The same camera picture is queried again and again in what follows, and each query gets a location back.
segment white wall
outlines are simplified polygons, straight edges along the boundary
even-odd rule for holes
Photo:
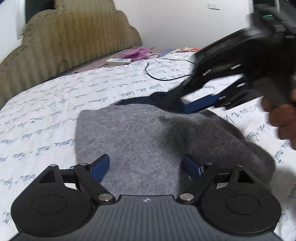
[[[249,25],[250,0],[114,0],[144,47],[205,47]],[[214,3],[220,10],[207,8]]]
[[[5,0],[0,4],[0,62],[22,43],[17,39],[15,3],[15,0]]]

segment beige headboard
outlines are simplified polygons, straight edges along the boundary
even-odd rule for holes
[[[19,94],[85,62],[142,44],[112,0],[55,0],[28,22],[22,45],[0,64],[0,109]]]

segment mattress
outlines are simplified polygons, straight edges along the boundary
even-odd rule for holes
[[[165,58],[188,59],[192,53]],[[150,78],[169,80],[158,81]],[[80,111],[97,110],[121,99],[166,92],[184,81],[193,64],[186,61],[150,59],[130,65],[99,68],[40,84],[12,98],[0,111],[0,241],[11,239],[17,230],[10,216],[14,199],[49,164],[60,169],[76,165],[74,152],[76,120]],[[185,96],[193,101],[218,93],[240,76],[215,79]],[[260,98],[224,111],[211,111],[237,126],[245,138],[267,150],[277,163],[271,192],[280,201],[282,217],[275,233],[286,241],[296,239],[296,151],[288,140],[278,140],[276,128],[262,110]]]

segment white power strip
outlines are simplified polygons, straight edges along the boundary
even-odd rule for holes
[[[110,58],[106,61],[106,64],[108,65],[124,65],[124,64],[129,64],[131,63],[131,60],[129,58]]]

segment metal pin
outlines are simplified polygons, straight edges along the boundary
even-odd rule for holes
[[[191,201],[194,199],[194,196],[191,193],[182,193],[179,198],[183,201]]]
[[[109,193],[103,193],[99,195],[99,200],[103,202],[108,202],[108,201],[111,201],[112,199],[113,199],[113,196]]]

